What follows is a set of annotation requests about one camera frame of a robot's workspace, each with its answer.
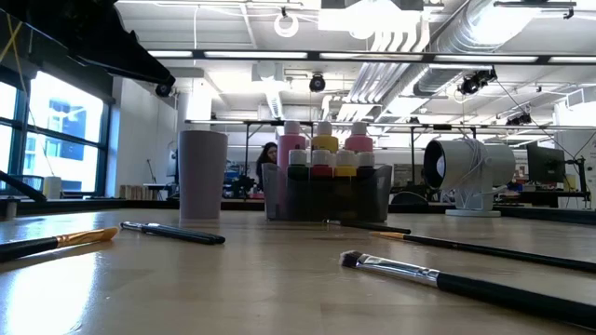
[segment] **dark hair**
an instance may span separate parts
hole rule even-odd
[[[263,147],[263,151],[261,152],[261,155],[259,156],[259,159],[257,159],[257,164],[261,165],[262,163],[273,163],[276,164],[277,162],[272,162],[271,159],[269,159],[269,155],[267,155],[267,153],[269,152],[269,149],[271,149],[272,147],[278,147],[277,144],[273,143],[273,142],[268,142],[264,147]]]

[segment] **pink paint bottle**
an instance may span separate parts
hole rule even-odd
[[[283,130],[284,134],[279,136],[278,166],[285,172],[290,163],[290,150],[305,150],[306,138],[300,135],[298,121],[286,121]]]
[[[365,122],[355,122],[352,125],[352,134],[345,140],[345,148],[354,153],[372,153],[373,139],[366,136]]]

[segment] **woman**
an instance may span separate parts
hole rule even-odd
[[[278,145],[268,142],[264,147],[259,159],[257,159],[257,176],[259,177],[259,190],[263,190],[263,164],[278,163]]]

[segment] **table surface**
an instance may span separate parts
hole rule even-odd
[[[178,211],[120,209],[0,222],[0,241],[59,235],[121,221],[178,225]],[[390,215],[417,235],[596,261],[591,226],[512,218]],[[122,231],[113,242],[0,264],[2,334],[578,334],[408,281],[342,268],[357,249],[596,304],[594,275],[370,237],[335,225],[267,222],[226,211],[186,226],[224,235],[204,246]]]

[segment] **white fan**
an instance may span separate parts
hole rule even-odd
[[[484,145],[476,140],[431,141],[425,150],[427,185],[455,190],[457,209],[446,210],[447,215],[501,216],[493,210],[493,195],[511,181],[514,170],[515,157],[507,145]]]

